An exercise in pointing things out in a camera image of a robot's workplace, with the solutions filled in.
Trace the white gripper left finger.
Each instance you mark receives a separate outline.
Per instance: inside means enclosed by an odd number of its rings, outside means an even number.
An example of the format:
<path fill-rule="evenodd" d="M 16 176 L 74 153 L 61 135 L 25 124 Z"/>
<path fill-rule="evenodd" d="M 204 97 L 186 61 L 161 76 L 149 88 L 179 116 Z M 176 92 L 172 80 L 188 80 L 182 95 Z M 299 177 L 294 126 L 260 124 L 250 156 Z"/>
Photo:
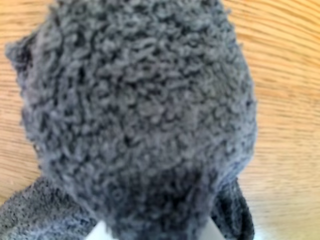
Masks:
<path fill-rule="evenodd" d="M 91 232 L 86 236 L 86 240 L 113 240 L 113 236 L 107 225 L 99 221 Z"/>

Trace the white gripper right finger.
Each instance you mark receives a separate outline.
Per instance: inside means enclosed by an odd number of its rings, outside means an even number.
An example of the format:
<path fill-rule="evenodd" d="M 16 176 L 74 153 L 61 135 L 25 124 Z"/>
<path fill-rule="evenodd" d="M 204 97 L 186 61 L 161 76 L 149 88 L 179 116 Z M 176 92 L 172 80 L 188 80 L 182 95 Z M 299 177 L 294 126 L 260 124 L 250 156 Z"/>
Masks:
<path fill-rule="evenodd" d="M 214 221 L 209 218 L 204 227 L 204 240 L 225 240 Z"/>

